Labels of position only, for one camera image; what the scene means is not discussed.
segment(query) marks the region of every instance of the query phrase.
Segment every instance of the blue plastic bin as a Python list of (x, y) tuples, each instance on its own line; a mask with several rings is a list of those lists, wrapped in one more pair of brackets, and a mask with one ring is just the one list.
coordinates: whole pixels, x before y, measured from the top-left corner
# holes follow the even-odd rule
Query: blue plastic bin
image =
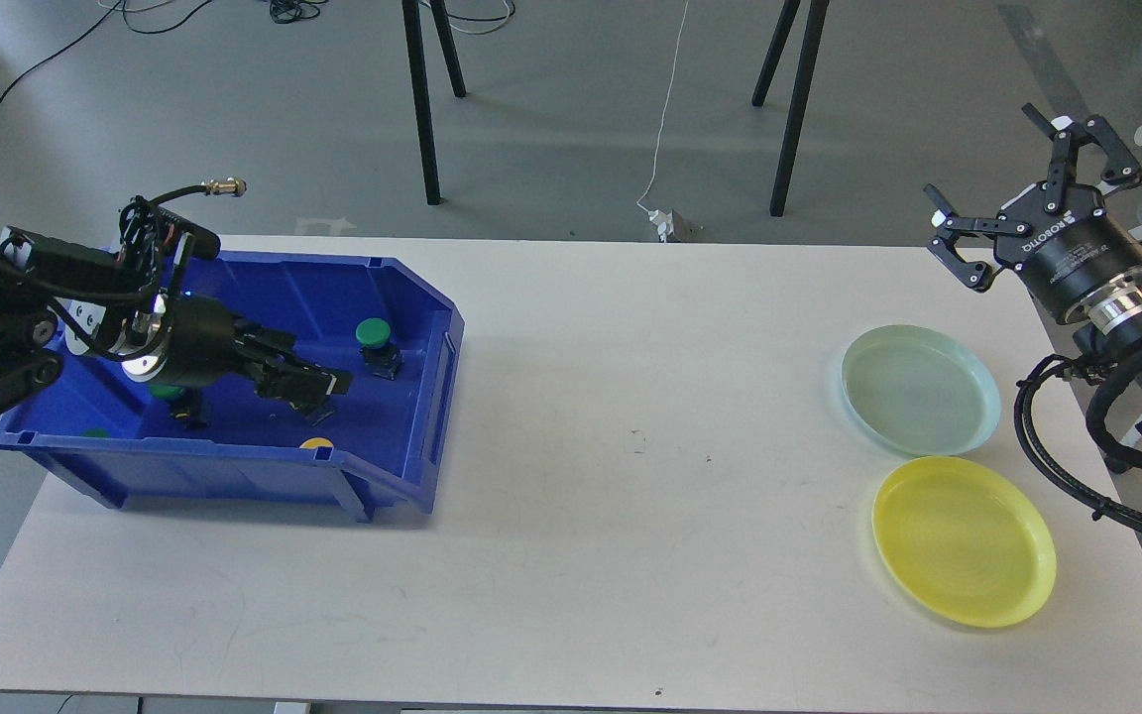
[[(337, 503), (369, 522), (408, 500), (429, 514), (464, 330), (450, 299), (393, 258), (280, 252), (193, 260), (185, 289), (297, 335), (305, 360), (353, 371), (335, 415), (312, 426), (227, 375), (204, 388), (210, 425), (187, 431), (121, 366), (66, 354), (55, 385), (3, 415), (0, 448), (108, 507), (131, 496)], [(369, 375), (359, 352), (355, 326), (375, 316), (402, 352), (397, 379)], [(108, 438), (81, 435), (93, 430)], [(299, 448), (312, 438), (335, 446)]]

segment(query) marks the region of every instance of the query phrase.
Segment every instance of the gray floor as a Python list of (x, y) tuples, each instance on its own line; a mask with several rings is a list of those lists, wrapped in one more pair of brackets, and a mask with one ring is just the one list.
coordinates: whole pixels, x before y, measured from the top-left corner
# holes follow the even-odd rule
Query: gray floor
[[(192, 5), (177, 0), (135, 22), (163, 26)], [(467, 14), (499, 6), (449, 5)], [(960, 211), (988, 214), (1043, 175), (1047, 142), (1021, 103), (1101, 112), (1125, 137), (1142, 123), (1142, 1), (834, 3), (789, 212), (770, 218), (796, 46), (770, 104), (751, 109), (748, 96), (779, 6), (690, 5), (648, 204), (678, 209), (702, 225), (703, 241), (920, 244), (932, 232), (924, 183), (942, 186)], [(236, 175), (249, 180), (244, 199), (188, 199), (178, 209), (230, 234), (335, 226), (344, 235), (646, 240), (651, 226), (634, 200), (651, 171), (681, 8), (522, 0), (502, 31), (458, 35), (467, 99), (450, 95), (427, 46), (448, 196), (433, 208), (423, 198), (397, 3), (330, 3), (313, 22), (274, 26), (263, 3), (222, 1), (154, 37), (108, 18), (0, 110), (0, 227), (107, 244), (132, 194)], [(0, 91), (100, 13), (94, 1), (0, 0)], [(1115, 198), (1120, 220), (1133, 225), (1140, 200), (1142, 190)], [(1036, 358), (1027, 354), (1027, 369)], [(40, 482), (30, 462), (0, 454), (0, 563)], [(1142, 503), (1142, 482), (1128, 482), (1124, 497)], [(61, 700), (0, 696), (0, 711), (43, 713)], [(75, 697), (66, 711), (130, 713), (135, 704)], [(146, 703), (153, 714), (268, 709)]]

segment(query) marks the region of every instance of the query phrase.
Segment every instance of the black table leg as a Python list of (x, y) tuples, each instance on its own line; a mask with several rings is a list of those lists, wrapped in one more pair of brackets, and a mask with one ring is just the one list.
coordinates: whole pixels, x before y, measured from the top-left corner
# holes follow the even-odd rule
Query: black table leg
[(765, 64), (761, 66), (761, 77), (756, 78), (756, 91), (751, 95), (753, 107), (762, 107), (765, 104), (765, 95), (770, 94), (770, 82), (774, 81), (774, 72), (778, 72), (778, 59), (783, 55), (787, 35), (793, 32), (793, 24), (796, 23), (796, 14), (799, 9), (801, 0), (787, 0), (787, 3), (783, 5), (783, 11), (778, 15), (774, 38), (770, 40), (770, 53), (765, 54)]
[(434, 158), (434, 126), (431, 123), (431, 90), (425, 78), (420, 8), (418, 0), (403, 0), (403, 32), (408, 35), (412, 105), (417, 110), (417, 139), (421, 144), (421, 173), (425, 175), (425, 202), (437, 207), (443, 198), (440, 195), (440, 166)]
[(787, 190), (793, 184), (793, 168), (796, 167), (796, 149), (801, 141), (801, 127), (805, 123), (807, 91), (813, 85), (813, 67), (817, 65), (817, 46), (822, 39), (822, 24), (830, 0), (810, 0), (810, 14), (805, 23), (805, 38), (801, 41), (801, 58), (796, 69), (796, 87), (793, 89), (793, 106), (787, 111), (787, 130), (783, 131), (783, 151), (778, 158), (778, 175), (774, 176), (774, 194), (770, 200), (770, 216), (783, 215), (787, 207)]
[(461, 78), (461, 59), (457, 58), (457, 41), (452, 38), (452, 26), (448, 23), (448, 6), (444, 0), (431, 0), (431, 14), (434, 15), (434, 29), (440, 33), (440, 46), (443, 47), (443, 59), (448, 63), (448, 78), (452, 80), (452, 94), (466, 95), (466, 80)]

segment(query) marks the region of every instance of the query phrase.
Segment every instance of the plate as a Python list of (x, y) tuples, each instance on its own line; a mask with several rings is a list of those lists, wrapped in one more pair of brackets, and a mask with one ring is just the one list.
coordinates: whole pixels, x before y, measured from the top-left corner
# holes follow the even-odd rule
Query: plate
[(879, 487), (871, 523), (898, 584), (956, 623), (1014, 625), (1055, 587), (1055, 544), (1037, 507), (965, 458), (925, 456), (898, 467)]
[(916, 326), (885, 326), (853, 340), (839, 378), (858, 424), (915, 456), (971, 451), (987, 442), (1003, 412), (980, 358)]

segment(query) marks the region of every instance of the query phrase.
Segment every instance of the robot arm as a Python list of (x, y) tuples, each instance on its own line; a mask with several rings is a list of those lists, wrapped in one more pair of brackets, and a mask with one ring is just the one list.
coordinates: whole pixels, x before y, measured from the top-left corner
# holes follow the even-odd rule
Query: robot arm
[[(1139, 185), (1142, 168), (1102, 117), (1048, 122), (1032, 105), (1024, 111), (1052, 141), (1047, 179), (1003, 203), (996, 218), (962, 217), (933, 185), (926, 186), (936, 207), (928, 249), (968, 289), (984, 292), (998, 273), (1010, 270), (1056, 324), (1083, 322), (1073, 334), (1078, 356), (1048, 356), (1018, 384), (1016, 434), (1034, 466), (1092, 507), (1096, 519), (1107, 515), (1142, 532), (1142, 512), (1092, 491), (1053, 460), (1034, 430), (1032, 411), (1034, 393), (1047, 379), (1097, 385), (1086, 411), (1088, 434), (1111, 470), (1142, 470), (1142, 451), (1125, 447), (1105, 425), (1119, 394), (1132, 385), (1142, 390), (1142, 247), (1104, 204), (1105, 194)], [(1108, 158), (1097, 185), (1076, 177), (1078, 150), (1088, 144)], [(960, 238), (992, 240), (998, 268), (962, 258), (956, 247)], [(1142, 435), (1142, 420), (1137, 430)]]
[[(202, 387), (225, 374), (255, 393), (289, 402), (312, 420), (329, 416), (330, 394), (352, 375), (295, 356), (295, 336), (186, 294), (187, 262), (218, 256), (218, 236), (161, 207), (190, 194), (244, 193), (244, 182), (207, 182), (146, 200), (121, 215), (116, 252), (8, 227), (0, 240), (0, 415), (63, 371), (47, 350), (58, 321), (70, 351), (122, 363), (142, 383)], [(61, 299), (70, 299), (67, 308)]]

